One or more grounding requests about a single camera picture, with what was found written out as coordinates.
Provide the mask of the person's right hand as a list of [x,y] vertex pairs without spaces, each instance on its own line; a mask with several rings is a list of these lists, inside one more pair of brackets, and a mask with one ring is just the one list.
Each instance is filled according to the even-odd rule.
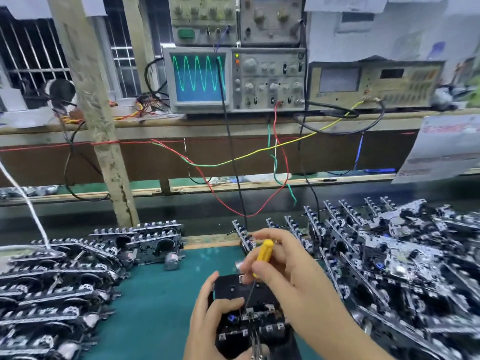
[[304,322],[321,315],[335,319],[350,315],[322,267],[290,232],[264,228],[251,236],[262,243],[267,239],[274,242],[270,261],[262,262],[262,281],[296,332],[305,327]]

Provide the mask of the person's left hand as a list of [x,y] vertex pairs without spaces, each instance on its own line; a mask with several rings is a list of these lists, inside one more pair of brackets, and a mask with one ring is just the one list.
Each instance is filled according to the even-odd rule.
[[218,327],[206,326],[206,313],[210,306],[208,298],[218,278],[219,272],[213,272],[201,287],[190,317],[182,360],[227,360],[215,345]]

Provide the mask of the yellow-handled screwdriver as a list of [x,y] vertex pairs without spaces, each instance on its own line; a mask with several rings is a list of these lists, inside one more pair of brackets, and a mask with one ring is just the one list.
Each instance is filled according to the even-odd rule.
[[[260,246],[258,256],[257,256],[257,260],[262,261],[262,262],[269,262],[270,258],[271,258],[271,255],[272,255],[272,252],[273,252],[273,247],[274,247],[273,240],[271,240],[271,239],[264,240],[263,243]],[[252,294],[253,294],[255,288],[256,288],[256,280],[253,281],[253,283],[251,285],[251,289],[249,291],[249,295],[248,295],[247,299],[245,300],[245,304],[244,304],[245,308],[249,308],[249,302],[250,302],[250,299],[252,297]]]

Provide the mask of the black cassette mechanism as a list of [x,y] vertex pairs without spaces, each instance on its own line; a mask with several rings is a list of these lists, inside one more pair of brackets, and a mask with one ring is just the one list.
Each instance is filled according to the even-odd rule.
[[219,276],[208,305],[236,298],[244,299],[243,306],[223,314],[216,330],[215,346],[226,360],[239,360],[246,351],[250,360],[303,360],[294,330],[266,284],[243,284],[240,274]]

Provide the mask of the person's right forearm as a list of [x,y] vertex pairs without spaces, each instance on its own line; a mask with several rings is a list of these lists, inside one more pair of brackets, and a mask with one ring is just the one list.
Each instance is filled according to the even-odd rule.
[[303,324],[297,333],[323,360],[396,360],[348,314],[336,319],[321,315]]

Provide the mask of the green work mat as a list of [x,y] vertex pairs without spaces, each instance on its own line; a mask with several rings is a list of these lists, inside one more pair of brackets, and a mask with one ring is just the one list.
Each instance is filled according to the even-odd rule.
[[135,267],[112,302],[115,313],[99,326],[99,342],[81,360],[182,360],[190,317],[205,280],[235,274],[240,247],[185,251],[179,269]]

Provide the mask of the small silver motor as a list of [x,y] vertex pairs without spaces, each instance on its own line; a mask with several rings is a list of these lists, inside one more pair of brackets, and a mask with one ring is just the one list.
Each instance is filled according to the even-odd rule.
[[176,252],[168,252],[165,255],[163,268],[165,271],[175,271],[179,268],[184,255]]

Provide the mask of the large heap of cassette mechanisms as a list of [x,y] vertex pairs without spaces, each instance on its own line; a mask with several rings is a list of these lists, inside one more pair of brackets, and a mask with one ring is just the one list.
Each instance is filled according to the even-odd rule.
[[480,360],[480,210],[322,204],[267,227],[293,234],[367,334],[398,360]]

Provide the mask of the low pile of cassette mechanisms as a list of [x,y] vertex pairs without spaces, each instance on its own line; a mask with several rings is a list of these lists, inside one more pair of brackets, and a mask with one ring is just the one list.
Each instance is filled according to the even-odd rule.
[[82,238],[41,240],[0,270],[0,360],[79,360],[98,343],[97,327],[135,266],[183,254],[176,220],[95,229]]

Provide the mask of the oscilloscope with green waveform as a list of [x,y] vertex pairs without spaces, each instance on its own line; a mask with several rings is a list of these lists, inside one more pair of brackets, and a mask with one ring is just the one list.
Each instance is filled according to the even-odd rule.
[[267,113],[305,108],[305,48],[163,49],[171,110],[178,114]]

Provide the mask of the beige test instrument with keypad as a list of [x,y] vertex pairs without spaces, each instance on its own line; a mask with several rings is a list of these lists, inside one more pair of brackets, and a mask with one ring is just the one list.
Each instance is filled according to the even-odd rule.
[[308,68],[309,110],[318,104],[375,109],[426,108],[441,81],[445,61],[395,61],[366,58],[352,62],[311,62]]

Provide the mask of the hanging printed paper sheet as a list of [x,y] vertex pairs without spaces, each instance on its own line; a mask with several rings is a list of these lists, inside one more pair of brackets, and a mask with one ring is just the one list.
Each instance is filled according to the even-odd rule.
[[480,114],[424,117],[392,184],[453,178],[480,168]]

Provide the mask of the grey instrument with large knobs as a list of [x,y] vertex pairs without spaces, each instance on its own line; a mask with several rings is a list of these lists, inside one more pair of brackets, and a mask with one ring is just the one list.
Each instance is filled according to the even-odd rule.
[[284,47],[300,43],[304,0],[239,0],[243,47]]

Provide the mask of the beige signal generator with knobs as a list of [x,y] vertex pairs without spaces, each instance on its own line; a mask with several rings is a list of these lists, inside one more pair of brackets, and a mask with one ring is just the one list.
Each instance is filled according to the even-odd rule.
[[173,39],[180,47],[237,44],[237,0],[168,0]]

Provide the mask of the black round speaker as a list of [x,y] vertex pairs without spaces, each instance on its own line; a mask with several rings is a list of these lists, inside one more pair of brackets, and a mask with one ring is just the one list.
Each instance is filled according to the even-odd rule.
[[77,107],[75,84],[71,80],[57,78],[48,80],[43,86],[47,105],[58,112],[68,112]]

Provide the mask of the window grille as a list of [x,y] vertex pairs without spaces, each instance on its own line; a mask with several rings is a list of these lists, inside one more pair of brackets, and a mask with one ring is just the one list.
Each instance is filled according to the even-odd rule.
[[6,6],[0,6],[0,57],[13,88],[27,97],[28,109],[47,106],[40,96],[48,82],[72,81],[69,67],[53,19],[15,19]]

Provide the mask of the wooden rail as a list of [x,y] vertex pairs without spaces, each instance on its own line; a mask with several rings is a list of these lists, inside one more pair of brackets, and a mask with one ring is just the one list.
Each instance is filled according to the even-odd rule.
[[[393,172],[375,172],[367,173],[364,170],[351,171],[347,174],[339,173],[338,175],[328,175],[327,173],[318,173],[307,177],[307,180],[312,186],[330,185],[330,184],[349,184],[361,182],[375,182],[375,181],[390,181],[395,177]],[[257,190],[257,189],[278,189],[284,180],[279,180],[279,183],[273,180],[272,174],[267,175],[253,175],[253,181],[245,178],[241,179],[239,186],[242,190]],[[172,194],[189,194],[189,193],[209,193],[213,188],[215,192],[231,192],[238,188],[238,184],[234,183],[228,177],[214,177],[207,178],[207,183],[194,183],[189,178],[174,178],[169,179],[169,191]],[[159,180],[136,181],[130,183],[130,189],[133,197],[150,197],[166,195],[162,191]],[[89,183],[72,186],[73,192],[80,198],[87,200],[96,200],[107,195],[107,187],[104,183]],[[33,204],[49,204],[56,202],[75,202],[78,201],[71,193],[69,193],[63,186],[58,186],[56,194],[46,194],[43,196],[30,197]],[[0,207],[25,205],[25,200],[22,197],[12,197],[5,194],[0,195]]]

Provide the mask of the wooden post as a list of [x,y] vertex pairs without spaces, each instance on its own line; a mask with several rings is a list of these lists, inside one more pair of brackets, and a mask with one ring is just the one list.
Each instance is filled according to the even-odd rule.
[[82,0],[47,0],[119,227],[140,221],[109,104],[102,48]]

